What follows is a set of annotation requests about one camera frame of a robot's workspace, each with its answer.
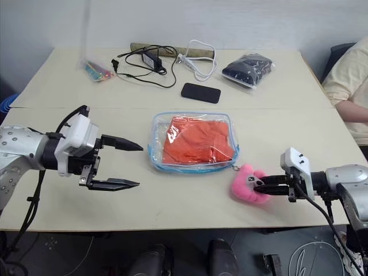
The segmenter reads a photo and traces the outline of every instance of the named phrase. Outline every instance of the clear plastic pouch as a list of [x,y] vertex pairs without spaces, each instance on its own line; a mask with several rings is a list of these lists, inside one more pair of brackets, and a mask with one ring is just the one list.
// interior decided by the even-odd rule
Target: clear plastic pouch
[[148,154],[159,170],[201,174],[233,165],[239,146],[225,113],[164,112],[152,122]]
[[108,69],[105,69],[103,66],[97,64],[97,62],[93,62],[91,60],[83,59],[80,62],[80,66],[84,69],[87,76],[93,82],[101,82],[115,76],[113,72]]
[[227,65],[222,75],[234,82],[250,88],[256,88],[260,80],[274,67],[272,60],[258,54],[251,53]]

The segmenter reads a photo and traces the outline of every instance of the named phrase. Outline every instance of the black phone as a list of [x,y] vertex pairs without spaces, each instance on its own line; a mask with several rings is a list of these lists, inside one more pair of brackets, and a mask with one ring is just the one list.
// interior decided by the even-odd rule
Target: black phone
[[199,101],[217,104],[220,99],[221,90],[207,86],[185,83],[182,89],[182,97],[197,99]]

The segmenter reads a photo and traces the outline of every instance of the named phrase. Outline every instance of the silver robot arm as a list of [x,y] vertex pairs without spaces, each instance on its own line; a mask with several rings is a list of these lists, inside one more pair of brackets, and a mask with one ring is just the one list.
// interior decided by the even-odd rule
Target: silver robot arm
[[340,200],[361,247],[364,270],[368,275],[368,168],[349,164],[312,173],[308,158],[294,148],[281,155],[280,163],[285,175],[264,177],[254,190],[287,195],[290,202],[306,198],[313,204],[314,194],[317,194],[326,204],[331,224],[334,220],[331,201]]
[[41,158],[48,140],[47,135],[23,126],[0,126],[0,210],[23,174],[30,169],[45,169]]
[[0,214],[28,170],[57,170],[62,177],[80,175],[79,185],[90,190],[116,191],[139,185],[117,178],[93,179],[100,161],[99,150],[105,145],[126,151],[143,148],[120,137],[97,138],[98,127],[88,113],[89,108],[81,106],[60,123],[56,132],[45,134],[24,126],[0,126]]

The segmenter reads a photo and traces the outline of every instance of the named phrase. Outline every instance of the pink plush toy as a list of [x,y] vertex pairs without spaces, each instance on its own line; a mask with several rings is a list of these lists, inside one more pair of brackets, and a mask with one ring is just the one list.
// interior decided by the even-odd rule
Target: pink plush toy
[[235,196],[241,200],[254,203],[265,203],[270,199],[270,195],[261,194],[253,190],[259,178],[267,176],[264,171],[253,171],[249,164],[243,165],[231,186]]

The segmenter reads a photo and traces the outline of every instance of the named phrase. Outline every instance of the white table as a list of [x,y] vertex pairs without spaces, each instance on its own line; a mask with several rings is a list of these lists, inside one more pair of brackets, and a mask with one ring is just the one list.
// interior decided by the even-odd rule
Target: white table
[[[95,49],[89,56],[111,68],[111,59],[127,49]],[[323,94],[313,74],[298,51],[262,50],[255,51],[275,63],[272,73],[266,75],[257,90],[244,89],[220,75],[226,65],[241,55],[244,50],[218,51],[218,69],[206,82],[197,82],[191,71],[183,64],[174,67],[178,77],[177,84],[170,89],[124,81],[117,77],[101,83],[90,81],[85,72],[77,66],[79,51],[76,49],[55,49],[38,73],[27,85],[23,93],[14,101],[13,107],[19,108],[76,108],[89,105],[92,108],[147,108],[166,109],[318,109],[332,108]],[[172,58],[164,57],[167,68],[166,77],[151,74],[148,79],[166,85],[172,83],[170,72]],[[210,63],[199,65],[208,70]],[[120,64],[119,70],[142,74],[131,67]],[[180,92],[184,83],[196,83],[221,90],[220,102],[212,103],[193,101],[182,98]]]
[[[4,124],[52,131],[70,111],[70,108],[12,109]],[[121,136],[147,148],[151,120],[161,111],[91,108],[90,118],[99,125],[99,134]],[[217,111],[228,113],[235,124],[241,148],[238,165],[247,162],[270,175],[282,174],[279,156],[290,146],[309,158],[312,171],[348,163],[367,165],[333,108]],[[62,178],[56,171],[47,171],[39,211],[30,230],[122,231],[327,224],[324,217],[303,200],[289,203],[285,196],[279,196],[264,205],[252,205],[235,199],[229,188],[236,173],[230,168],[207,175],[165,174],[150,165],[146,151],[125,152],[105,147],[100,156],[96,179],[124,178],[140,182],[140,186],[117,192],[89,191],[78,186],[78,176]],[[19,229],[29,205],[26,198],[33,194],[37,176],[38,172],[29,171],[20,180],[0,217],[1,229]],[[317,202],[324,206],[320,198]],[[335,223],[346,224],[341,204],[335,201],[332,209]]]

